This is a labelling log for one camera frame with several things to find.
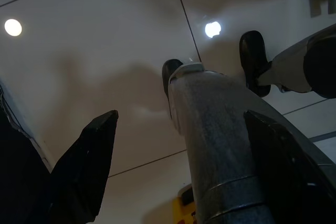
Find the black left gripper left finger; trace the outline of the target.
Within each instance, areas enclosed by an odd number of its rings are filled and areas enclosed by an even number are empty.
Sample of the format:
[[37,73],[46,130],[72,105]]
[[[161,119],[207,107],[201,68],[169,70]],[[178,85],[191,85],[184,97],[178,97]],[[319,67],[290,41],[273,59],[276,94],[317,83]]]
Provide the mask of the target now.
[[94,118],[51,174],[49,223],[89,223],[99,214],[109,177],[119,115]]

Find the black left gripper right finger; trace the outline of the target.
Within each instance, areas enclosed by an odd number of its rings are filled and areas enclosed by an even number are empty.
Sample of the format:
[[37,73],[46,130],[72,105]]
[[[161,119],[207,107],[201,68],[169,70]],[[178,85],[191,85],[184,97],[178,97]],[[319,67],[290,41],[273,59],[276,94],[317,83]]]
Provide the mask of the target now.
[[275,223],[335,223],[335,185],[281,124],[244,113],[250,148]]

